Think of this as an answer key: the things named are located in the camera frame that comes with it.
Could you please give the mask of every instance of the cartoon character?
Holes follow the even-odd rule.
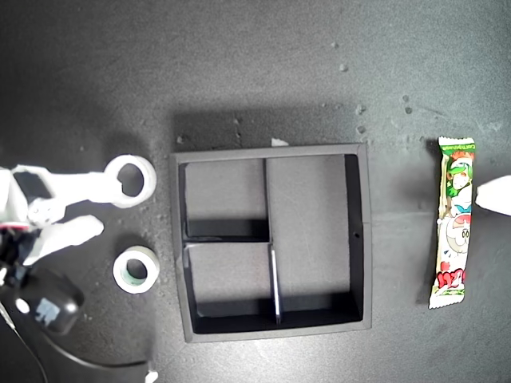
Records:
[[[447,196],[451,198],[451,215],[472,212],[473,153],[455,152],[447,169]]]
[[[437,274],[438,288],[458,287],[465,281],[466,255],[469,250],[470,214],[449,218],[445,234],[449,248],[442,249],[440,271]]]

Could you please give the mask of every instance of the masking tape roll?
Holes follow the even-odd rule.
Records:
[[[131,156],[129,154],[118,156],[106,165],[105,174],[117,178],[121,169],[125,165],[129,164],[137,167],[138,170],[141,171],[142,177],[144,178],[144,186],[142,186],[142,190],[138,195],[131,197],[121,193],[119,199],[112,202],[114,206],[120,207],[121,209],[133,207],[146,201],[151,195],[153,195],[154,190],[156,189],[156,171],[151,163],[144,157]]]
[[[147,270],[146,278],[133,277],[128,271],[128,261],[136,259],[144,265]],[[130,294],[141,294],[153,287],[154,282],[160,273],[160,262],[158,258],[143,246],[133,246],[119,255],[113,263],[113,277],[117,285]]]

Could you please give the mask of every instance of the candy wrapper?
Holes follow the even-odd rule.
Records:
[[[442,178],[438,207],[437,278],[430,309],[459,303],[465,297],[465,265],[472,218],[472,177],[476,145],[471,138],[438,139]]]

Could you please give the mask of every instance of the black cable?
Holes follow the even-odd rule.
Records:
[[[41,362],[41,359],[39,359],[39,357],[37,356],[37,354],[32,351],[32,349],[29,347],[29,345],[27,345],[25,343],[25,341],[23,340],[22,336],[19,334],[19,332],[16,330],[16,329],[13,329],[14,333],[18,336],[19,340],[22,342],[22,344],[25,346],[26,350],[29,352],[29,354],[32,356],[32,358],[36,361],[36,363],[38,364],[38,368],[39,368],[39,373],[41,374],[41,378],[42,378],[42,381],[44,383],[50,383],[48,381],[48,375],[46,375],[46,371],[45,371],[45,368],[44,366],[42,365],[42,362]]]
[[[16,329],[13,329],[13,331],[18,336],[18,338],[22,342],[22,344],[29,351],[30,355],[37,362],[38,368],[39,368],[39,371],[40,371],[40,374],[42,377],[42,381],[44,383],[50,383],[50,381],[48,380],[48,375],[46,374],[44,365],[42,364],[41,358],[34,352],[33,347],[31,347],[30,345],[28,345],[25,342],[25,340],[23,339],[21,334]],[[76,357],[76,356],[72,355],[69,351],[66,351],[65,349],[60,347],[57,343],[55,343],[53,341],[53,339],[51,339],[47,334],[45,334],[42,331],[41,331],[41,336],[45,340],[45,342],[48,343],[48,345],[50,345],[51,348],[53,348],[55,351],[57,351],[60,355],[62,355],[63,357],[65,357],[68,360],[74,361],[75,363],[77,363],[83,367],[89,368],[89,369],[112,372],[112,371],[119,370],[119,369],[131,369],[134,367],[141,367],[143,365],[147,365],[147,370],[149,370],[148,362],[146,362],[146,361],[135,361],[135,362],[126,363],[123,365],[107,365],[107,364],[101,364],[101,363],[96,363],[96,362],[92,362],[92,361],[87,361],[85,359],[82,359],[80,357]]]
[[[140,367],[143,365],[147,365],[148,362],[146,361],[135,361],[132,363],[126,363],[123,365],[106,365],[102,363],[96,363],[93,361],[87,361],[86,359],[82,359],[79,357],[76,357],[72,355],[69,351],[66,351],[62,347],[60,347],[57,343],[53,341],[47,334],[44,332],[41,332],[42,337],[48,343],[55,351],[57,351],[60,355],[63,357],[66,357],[67,359],[70,359],[71,361],[74,361],[75,363],[78,363],[79,365],[82,365],[84,367],[90,368],[90,369],[99,369],[102,371],[113,371],[116,369],[131,369],[133,367]]]

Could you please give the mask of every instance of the small hole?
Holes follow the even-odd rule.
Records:
[[[123,166],[117,179],[122,183],[122,192],[130,197],[139,195],[144,187],[144,176],[135,165]]]
[[[147,278],[147,269],[145,268],[144,264],[138,259],[130,259],[126,267],[128,269],[128,273],[132,277],[136,279]]]

